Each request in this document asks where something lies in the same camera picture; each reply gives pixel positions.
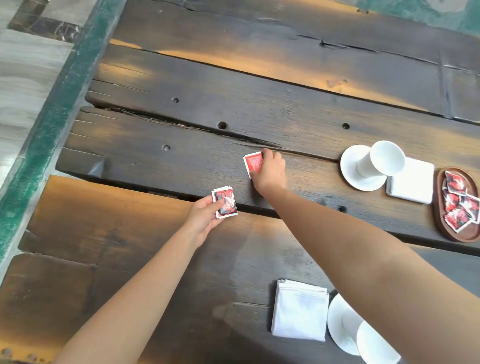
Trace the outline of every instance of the hand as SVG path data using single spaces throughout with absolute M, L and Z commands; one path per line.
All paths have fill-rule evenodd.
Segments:
M 264 154 L 264 162 L 260 173 L 250 172 L 253 185 L 257 191 L 265 197 L 272 188 L 287 187 L 287 176 L 285 174 L 286 162 L 280 153 L 273 153 L 270 149 L 262 150 Z
M 217 220 L 215 216 L 215 211 L 218 211 L 223 204 L 223 199 L 213 203 L 212 195 L 206 196 L 193 204 L 187 221 L 183 224 L 183 229 L 192 234 L 192 242 L 195 244 L 195 248 L 200 247 L 208 233 L 224 220 Z

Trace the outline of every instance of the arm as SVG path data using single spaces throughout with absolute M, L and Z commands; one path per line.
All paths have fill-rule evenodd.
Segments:
M 280 153 L 265 149 L 262 170 L 252 177 L 345 300 L 409 364 L 480 357 L 479 298 L 392 235 L 286 190 Z
M 204 197 L 183 227 L 67 343 L 54 364 L 136 363 L 223 200 Z

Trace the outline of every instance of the tile floor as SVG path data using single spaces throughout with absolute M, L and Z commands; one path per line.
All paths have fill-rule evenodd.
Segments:
M 81 29 L 96 1 L 51 0 L 40 16 Z M 73 47 L 67 41 L 8 29 L 22 3 L 0 1 L 0 187 Z

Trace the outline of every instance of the white napkin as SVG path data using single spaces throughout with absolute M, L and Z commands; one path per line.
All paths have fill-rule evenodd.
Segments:
M 431 204 L 435 166 L 422 160 L 407 158 L 405 169 L 387 179 L 387 194 L 392 197 Z
M 272 334 L 283 338 L 325 341 L 328 301 L 327 288 L 278 280 Z

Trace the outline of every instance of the oval brown tray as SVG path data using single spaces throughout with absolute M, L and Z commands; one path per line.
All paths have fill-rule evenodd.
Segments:
M 435 178 L 435 186 L 433 191 L 433 217 L 435 224 L 445 237 L 460 243 L 475 243 L 480 238 L 480 225 L 470 224 L 459 233 L 456 233 L 444 220 L 445 200 L 442 191 L 442 185 L 445 178 L 445 171 L 449 170 L 453 173 L 459 174 L 466 181 L 467 192 L 472 196 L 479 196 L 479 189 L 475 180 L 464 170 L 457 167 L 448 167 L 439 170 Z

